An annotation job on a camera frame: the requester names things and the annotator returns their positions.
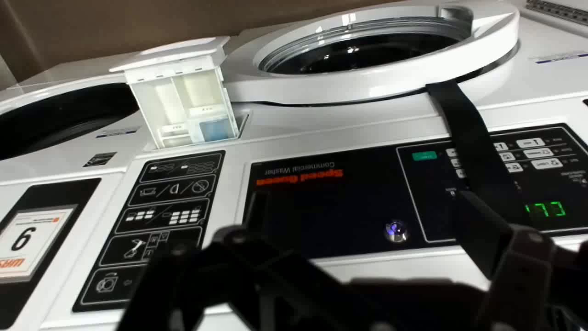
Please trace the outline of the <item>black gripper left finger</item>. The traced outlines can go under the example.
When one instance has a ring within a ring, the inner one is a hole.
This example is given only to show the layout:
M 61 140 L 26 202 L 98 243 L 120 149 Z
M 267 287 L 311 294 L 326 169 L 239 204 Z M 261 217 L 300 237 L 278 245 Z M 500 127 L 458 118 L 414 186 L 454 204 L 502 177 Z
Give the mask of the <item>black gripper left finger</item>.
M 180 243 L 153 257 L 116 331 L 197 331 L 214 305 L 250 331 L 344 331 L 342 292 L 300 254 L 223 228 L 204 250 Z

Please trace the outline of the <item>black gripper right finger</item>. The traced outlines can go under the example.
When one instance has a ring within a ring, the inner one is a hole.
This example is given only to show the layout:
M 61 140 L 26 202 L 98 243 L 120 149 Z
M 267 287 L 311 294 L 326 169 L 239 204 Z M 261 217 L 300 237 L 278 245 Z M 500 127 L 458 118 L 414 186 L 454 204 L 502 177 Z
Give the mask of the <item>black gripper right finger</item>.
M 476 331 L 557 331 L 559 316 L 587 327 L 587 245 L 563 248 L 537 228 L 509 222 L 473 191 L 456 197 L 454 230 L 489 279 Z

